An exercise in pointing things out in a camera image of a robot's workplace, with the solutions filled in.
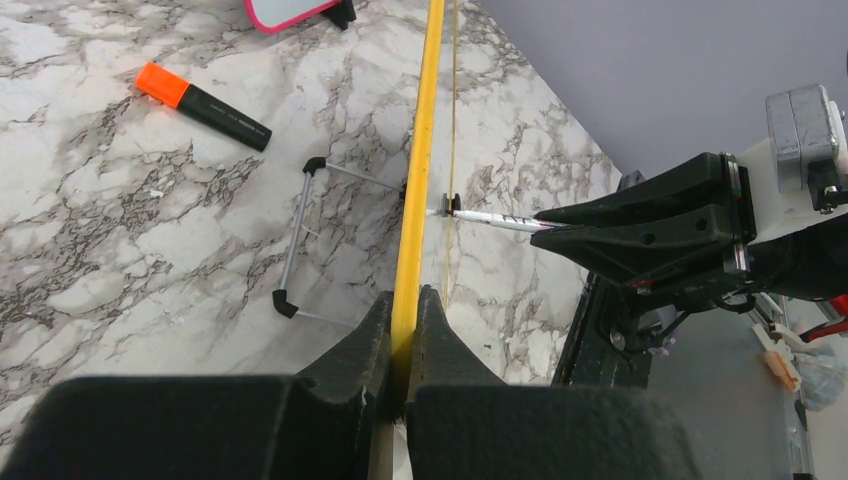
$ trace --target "highlighter marker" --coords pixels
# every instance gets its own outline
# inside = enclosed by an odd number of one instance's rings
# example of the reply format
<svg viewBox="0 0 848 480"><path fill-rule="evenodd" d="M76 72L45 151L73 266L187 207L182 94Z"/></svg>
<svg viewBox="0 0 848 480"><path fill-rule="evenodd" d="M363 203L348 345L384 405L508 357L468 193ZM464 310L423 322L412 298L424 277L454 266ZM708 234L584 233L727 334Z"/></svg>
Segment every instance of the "highlighter marker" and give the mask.
<svg viewBox="0 0 848 480"><path fill-rule="evenodd" d="M271 130L182 78L148 63L135 86L169 107L260 152L271 139Z"/></svg>

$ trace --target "plastic bag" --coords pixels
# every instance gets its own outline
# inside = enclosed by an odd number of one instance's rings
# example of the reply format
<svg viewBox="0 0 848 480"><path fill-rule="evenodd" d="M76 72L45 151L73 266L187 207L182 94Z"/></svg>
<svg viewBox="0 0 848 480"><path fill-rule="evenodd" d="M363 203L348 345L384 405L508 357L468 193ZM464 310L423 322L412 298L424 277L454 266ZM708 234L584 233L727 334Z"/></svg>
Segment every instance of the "plastic bag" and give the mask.
<svg viewBox="0 0 848 480"><path fill-rule="evenodd" d="M795 363L801 374L801 401L807 410L819 412L836 403L848 381L848 366L833 347L822 343L806 352L795 352Z"/></svg>

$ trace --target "orange cap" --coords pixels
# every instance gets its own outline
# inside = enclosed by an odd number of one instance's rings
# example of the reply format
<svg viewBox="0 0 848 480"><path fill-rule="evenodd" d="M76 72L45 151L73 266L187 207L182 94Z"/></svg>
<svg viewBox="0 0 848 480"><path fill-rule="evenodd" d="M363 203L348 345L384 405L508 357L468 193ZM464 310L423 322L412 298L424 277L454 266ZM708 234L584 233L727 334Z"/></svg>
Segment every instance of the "orange cap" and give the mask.
<svg viewBox="0 0 848 480"><path fill-rule="evenodd" d="M135 77L135 86L165 105L177 108L189 83L159 65L148 62Z"/></svg>

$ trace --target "bolt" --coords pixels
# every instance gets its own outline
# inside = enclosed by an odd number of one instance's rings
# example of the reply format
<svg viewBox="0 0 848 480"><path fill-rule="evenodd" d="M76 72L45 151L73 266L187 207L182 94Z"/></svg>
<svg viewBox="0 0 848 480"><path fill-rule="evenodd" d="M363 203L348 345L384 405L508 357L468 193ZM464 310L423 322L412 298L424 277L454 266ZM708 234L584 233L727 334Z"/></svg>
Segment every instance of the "bolt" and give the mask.
<svg viewBox="0 0 848 480"><path fill-rule="evenodd" d="M624 350L624 347L626 345L624 335L618 332L610 333L610 343L612 343L612 346L615 347L615 349L618 351Z"/></svg>

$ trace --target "marbled table surface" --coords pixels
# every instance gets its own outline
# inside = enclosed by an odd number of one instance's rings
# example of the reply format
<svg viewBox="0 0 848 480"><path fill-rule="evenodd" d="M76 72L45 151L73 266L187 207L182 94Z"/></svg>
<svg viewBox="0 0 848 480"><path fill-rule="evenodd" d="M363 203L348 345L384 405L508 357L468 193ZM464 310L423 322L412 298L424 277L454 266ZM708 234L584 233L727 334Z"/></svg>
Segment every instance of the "marbled table surface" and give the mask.
<svg viewBox="0 0 848 480"><path fill-rule="evenodd" d="M270 292L309 157L403 181L426 9L364 1L344 33L318 20L266 36L238 0L0 2L0 464L29 408L69 377L291 373L349 331L281 317ZM530 215L610 191L612 164L493 21L464 3L460 24L464 206ZM271 128L268 148L141 95L147 61ZM394 287L401 214L395 193L320 172L292 301L355 325ZM507 381L549 381L584 272L526 234L461 223L446 262L447 221L427 225L422 281L453 328Z"/></svg>

